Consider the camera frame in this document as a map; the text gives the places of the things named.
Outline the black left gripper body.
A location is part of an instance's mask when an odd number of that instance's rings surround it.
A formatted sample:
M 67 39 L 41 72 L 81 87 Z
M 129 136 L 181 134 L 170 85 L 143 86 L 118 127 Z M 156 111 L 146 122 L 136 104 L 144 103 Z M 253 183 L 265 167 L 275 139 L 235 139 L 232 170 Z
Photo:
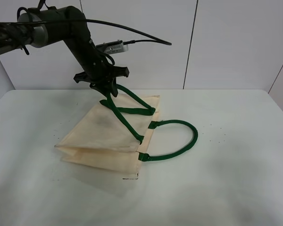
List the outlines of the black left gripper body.
M 97 55 L 75 55 L 76 60 L 83 68 L 83 72 L 74 76 L 74 81 L 88 82 L 95 86 L 113 85 L 116 77 L 128 77 L 127 67 L 114 66 Z

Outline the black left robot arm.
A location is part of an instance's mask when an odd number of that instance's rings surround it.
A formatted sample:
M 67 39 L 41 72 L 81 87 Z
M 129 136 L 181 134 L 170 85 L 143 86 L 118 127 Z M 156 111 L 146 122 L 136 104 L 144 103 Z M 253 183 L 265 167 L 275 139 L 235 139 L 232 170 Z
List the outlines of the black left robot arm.
M 17 23 L 0 23 L 0 55 L 22 49 L 28 55 L 27 46 L 42 48 L 63 41 L 83 68 L 76 74 L 75 82 L 88 82 L 90 88 L 101 94 L 118 95 L 117 77 L 128 77 L 127 67 L 115 66 L 112 57 L 97 49 L 85 21 L 85 15 L 77 8 L 20 7 Z

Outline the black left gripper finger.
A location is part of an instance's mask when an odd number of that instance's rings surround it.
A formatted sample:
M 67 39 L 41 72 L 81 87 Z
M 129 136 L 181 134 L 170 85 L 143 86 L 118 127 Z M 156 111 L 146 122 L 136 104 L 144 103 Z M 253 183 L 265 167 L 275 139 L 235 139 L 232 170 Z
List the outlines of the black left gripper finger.
M 116 79 L 112 79 L 109 82 L 109 91 L 112 94 L 113 97 L 117 97 L 118 95 L 118 90 L 117 90 L 117 82 Z
M 98 91 L 99 93 L 101 93 L 105 97 L 108 94 L 112 93 L 112 85 L 110 83 L 101 83 L 101 84 L 91 83 L 90 88 Z

